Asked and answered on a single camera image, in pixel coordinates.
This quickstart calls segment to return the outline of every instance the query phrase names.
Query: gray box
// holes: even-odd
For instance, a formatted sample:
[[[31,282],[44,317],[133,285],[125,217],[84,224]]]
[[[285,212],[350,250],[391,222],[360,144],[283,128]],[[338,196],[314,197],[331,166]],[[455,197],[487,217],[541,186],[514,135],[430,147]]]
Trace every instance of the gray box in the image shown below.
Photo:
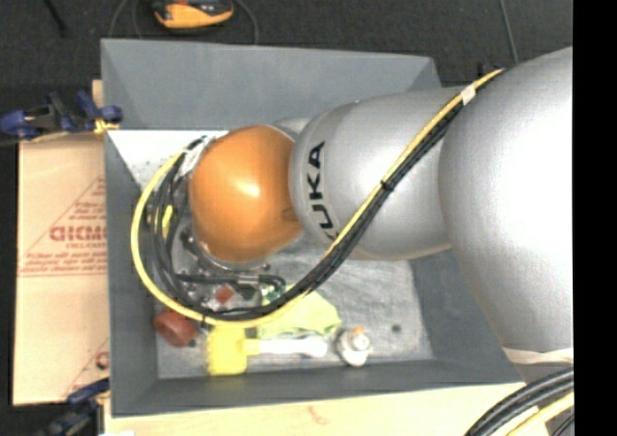
[[[377,359],[364,368],[330,364],[249,369],[241,376],[220,378],[198,371],[174,376],[165,369],[165,349],[150,324],[159,305],[132,266],[129,229],[140,183],[160,163],[165,150],[174,150],[179,137],[191,139],[193,132],[188,129],[227,130],[283,118],[311,118],[372,96],[439,88],[430,59],[106,40],[102,42],[102,71],[105,103],[118,104],[126,115],[122,130],[108,136],[105,153],[114,416],[520,380],[473,301],[451,252],[399,263],[399,268],[409,270],[404,292],[409,315],[403,318],[403,330],[413,325],[416,332],[405,355]],[[148,150],[142,141],[145,135],[159,136],[166,148],[157,153]],[[384,274],[392,267],[391,263],[372,265]],[[346,266],[353,270],[360,264]],[[331,279],[333,283],[323,287],[326,296],[332,294],[333,302],[349,288],[341,287],[347,273],[339,270]],[[392,293],[388,284],[380,287],[378,294]],[[350,297],[345,296],[343,302],[353,304]],[[363,301],[357,302],[361,309]],[[373,317],[387,328],[394,319]]]

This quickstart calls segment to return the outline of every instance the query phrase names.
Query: kuka logo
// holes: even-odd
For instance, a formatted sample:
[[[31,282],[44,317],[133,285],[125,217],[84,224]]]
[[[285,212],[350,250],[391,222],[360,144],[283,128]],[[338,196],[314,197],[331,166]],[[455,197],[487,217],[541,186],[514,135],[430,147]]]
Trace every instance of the kuka logo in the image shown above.
[[[314,167],[315,169],[317,169],[317,173],[313,177],[311,176],[311,174],[307,174],[307,183],[308,183],[308,186],[310,187],[310,191],[308,192],[308,198],[311,201],[315,202],[314,204],[310,206],[313,213],[315,215],[316,214],[320,215],[319,219],[321,220],[321,222],[318,222],[319,227],[323,229],[324,233],[329,239],[335,240],[334,236],[326,232],[326,231],[330,231],[331,229],[333,229],[335,225],[333,224],[332,218],[330,217],[330,214],[328,212],[328,207],[324,204],[325,203],[324,195],[319,190],[319,184],[321,182],[320,157],[321,157],[321,150],[324,148],[325,144],[326,142],[322,141],[321,143],[319,143],[319,145],[313,147],[308,153],[308,164],[311,167]]]

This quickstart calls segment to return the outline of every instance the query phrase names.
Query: blue clamp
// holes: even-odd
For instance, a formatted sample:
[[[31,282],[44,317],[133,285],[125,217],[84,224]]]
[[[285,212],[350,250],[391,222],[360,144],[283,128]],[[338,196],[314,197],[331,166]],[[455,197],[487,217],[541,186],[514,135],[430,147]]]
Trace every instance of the blue clamp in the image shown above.
[[[97,395],[109,391],[109,378],[95,381],[67,398],[71,410],[54,419],[46,429],[37,431],[36,436],[73,436],[88,425],[93,413],[100,409],[100,405],[94,399]]]
[[[57,93],[50,93],[45,103],[30,110],[15,110],[0,117],[0,131],[17,140],[33,140],[56,132],[90,132],[96,121],[120,124],[122,110],[116,105],[96,107],[84,91],[77,93],[76,105],[66,106]]]

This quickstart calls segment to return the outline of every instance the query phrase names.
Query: cardboard sheet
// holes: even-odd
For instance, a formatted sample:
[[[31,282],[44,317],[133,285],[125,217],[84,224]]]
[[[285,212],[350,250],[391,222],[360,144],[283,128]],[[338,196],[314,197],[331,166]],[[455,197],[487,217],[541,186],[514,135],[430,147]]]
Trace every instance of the cardboard sheet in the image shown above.
[[[108,375],[103,141],[21,144],[13,404],[63,401]]]

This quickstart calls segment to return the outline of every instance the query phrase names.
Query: black floor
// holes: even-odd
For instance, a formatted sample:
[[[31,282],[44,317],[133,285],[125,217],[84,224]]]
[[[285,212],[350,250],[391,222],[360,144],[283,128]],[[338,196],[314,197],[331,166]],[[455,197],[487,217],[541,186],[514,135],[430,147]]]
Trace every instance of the black floor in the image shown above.
[[[100,74],[98,42],[109,36],[122,0],[51,1],[67,27],[66,37],[43,0],[0,1],[0,115],[40,103],[51,89],[72,95]],[[481,68],[515,62],[499,0],[243,1],[255,15],[261,44],[425,55],[435,59],[444,85],[475,79]],[[573,0],[503,0],[503,5],[519,61],[573,44]],[[250,43],[254,37],[243,11],[202,37],[170,37],[139,0],[129,0],[121,9],[113,33],[227,43]],[[9,406],[14,150],[0,149],[0,157],[0,434],[29,434],[60,408]]]

